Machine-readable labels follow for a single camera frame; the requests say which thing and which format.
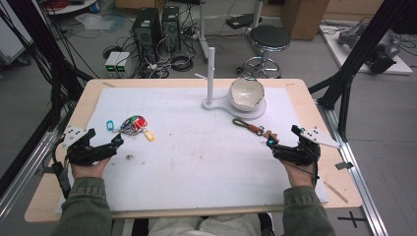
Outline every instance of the tape mark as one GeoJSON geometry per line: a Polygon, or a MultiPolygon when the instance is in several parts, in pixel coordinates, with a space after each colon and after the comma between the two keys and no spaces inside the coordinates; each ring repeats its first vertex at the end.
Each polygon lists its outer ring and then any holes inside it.
{"type": "Polygon", "coordinates": [[[344,198],[343,195],[341,195],[332,185],[328,184],[328,182],[326,182],[326,181],[323,181],[323,182],[325,182],[325,184],[328,186],[328,188],[332,192],[334,192],[336,195],[338,195],[346,204],[349,203],[349,201],[346,198],[344,198]]]}
{"type": "Polygon", "coordinates": [[[356,221],[363,221],[363,222],[366,222],[367,221],[366,218],[355,218],[355,217],[353,217],[352,211],[349,211],[349,214],[350,214],[350,217],[338,217],[337,219],[338,220],[351,220],[352,223],[353,223],[353,226],[355,228],[358,227],[358,225],[356,224],[356,221]]]}

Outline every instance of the plastic bag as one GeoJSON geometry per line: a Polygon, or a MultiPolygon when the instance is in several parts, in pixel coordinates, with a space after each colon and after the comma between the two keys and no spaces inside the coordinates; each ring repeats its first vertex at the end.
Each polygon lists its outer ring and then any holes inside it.
{"type": "Polygon", "coordinates": [[[99,15],[84,13],[76,17],[86,30],[110,30],[114,21],[106,21],[99,15]]]}

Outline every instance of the keychain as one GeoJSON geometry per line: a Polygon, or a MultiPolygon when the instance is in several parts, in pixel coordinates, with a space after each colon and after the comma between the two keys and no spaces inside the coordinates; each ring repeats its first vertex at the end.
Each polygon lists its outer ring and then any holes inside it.
{"type": "Polygon", "coordinates": [[[245,121],[239,119],[239,118],[234,118],[232,120],[233,124],[246,128],[249,131],[257,134],[258,136],[264,136],[265,138],[269,138],[269,135],[271,135],[275,140],[277,140],[277,134],[273,134],[271,130],[268,130],[265,132],[265,128],[264,126],[260,126],[260,127],[256,127],[254,125],[248,124],[245,121]]]}
{"type": "Polygon", "coordinates": [[[123,133],[128,136],[135,136],[138,133],[145,133],[147,139],[153,142],[156,139],[156,136],[152,131],[148,130],[146,126],[148,125],[147,120],[143,116],[134,115],[123,122],[120,126],[120,129],[113,129],[113,122],[107,121],[106,128],[108,131],[123,133]]]}

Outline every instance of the person's left hand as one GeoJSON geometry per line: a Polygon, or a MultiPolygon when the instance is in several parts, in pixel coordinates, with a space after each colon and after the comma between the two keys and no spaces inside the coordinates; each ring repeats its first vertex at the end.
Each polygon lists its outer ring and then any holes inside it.
{"type": "Polygon", "coordinates": [[[96,165],[90,166],[81,166],[76,164],[71,164],[71,169],[73,172],[74,179],[84,178],[84,177],[95,177],[102,178],[104,168],[107,165],[110,158],[101,160],[96,165]]]}

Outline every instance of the human hand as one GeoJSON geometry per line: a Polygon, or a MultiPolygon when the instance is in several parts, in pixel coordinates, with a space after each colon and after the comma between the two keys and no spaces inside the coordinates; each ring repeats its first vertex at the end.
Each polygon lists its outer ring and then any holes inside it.
{"type": "Polygon", "coordinates": [[[293,162],[280,160],[288,173],[288,180],[291,187],[308,186],[313,187],[313,165],[295,165],[293,162]]]}
{"type": "Polygon", "coordinates": [[[84,177],[95,177],[102,178],[104,168],[107,165],[110,158],[101,160],[96,165],[90,166],[81,166],[76,164],[71,164],[71,169],[73,172],[74,179],[84,178],[84,177]]]}

